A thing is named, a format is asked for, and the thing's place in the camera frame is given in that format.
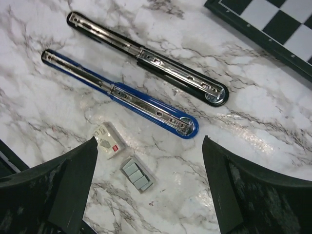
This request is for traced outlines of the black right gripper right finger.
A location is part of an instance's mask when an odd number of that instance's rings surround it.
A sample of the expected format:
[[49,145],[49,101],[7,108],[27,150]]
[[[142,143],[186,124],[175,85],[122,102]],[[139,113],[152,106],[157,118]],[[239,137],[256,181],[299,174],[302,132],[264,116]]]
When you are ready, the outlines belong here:
[[222,234],[310,234],[312,183],[228,151],[208,136],[202,153]]

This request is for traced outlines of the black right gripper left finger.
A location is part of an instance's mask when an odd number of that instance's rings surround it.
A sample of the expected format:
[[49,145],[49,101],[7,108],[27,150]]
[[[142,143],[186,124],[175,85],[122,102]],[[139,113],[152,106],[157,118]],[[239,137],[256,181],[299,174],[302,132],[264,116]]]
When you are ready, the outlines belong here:
[[93,234],[83,221],[98,157],[94,137],[35,167],[0,143],[2,234]]

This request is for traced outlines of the white staple box sleeve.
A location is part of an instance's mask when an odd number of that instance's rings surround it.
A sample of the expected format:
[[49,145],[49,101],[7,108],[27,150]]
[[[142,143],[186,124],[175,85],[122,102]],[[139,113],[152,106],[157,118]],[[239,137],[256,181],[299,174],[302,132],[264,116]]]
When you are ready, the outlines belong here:
[[94,129],[92,136],[97,140],[97,147],[100,153],[107,160],[112,159],[126,148],[120,134],[109,122],[101,123]]

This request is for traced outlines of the staple tray with staples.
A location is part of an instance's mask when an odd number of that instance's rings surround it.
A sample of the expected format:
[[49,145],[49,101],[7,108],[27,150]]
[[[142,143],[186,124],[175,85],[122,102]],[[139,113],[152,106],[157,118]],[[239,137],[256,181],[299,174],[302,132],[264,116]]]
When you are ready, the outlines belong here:
[[151,170],[137,156],[130,156],[125,159],[120,170],[140,194],[149,191],[156,184],[156,179]]

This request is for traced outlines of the blue and black stapler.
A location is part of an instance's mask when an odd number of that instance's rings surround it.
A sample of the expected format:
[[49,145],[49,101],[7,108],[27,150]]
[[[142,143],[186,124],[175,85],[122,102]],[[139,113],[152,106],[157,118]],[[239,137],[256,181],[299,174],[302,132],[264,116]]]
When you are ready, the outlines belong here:
[[44,50],[41,60],[183,139],[198,133],[199,124],[193,116],[123,83],[113,82],[56,51]]

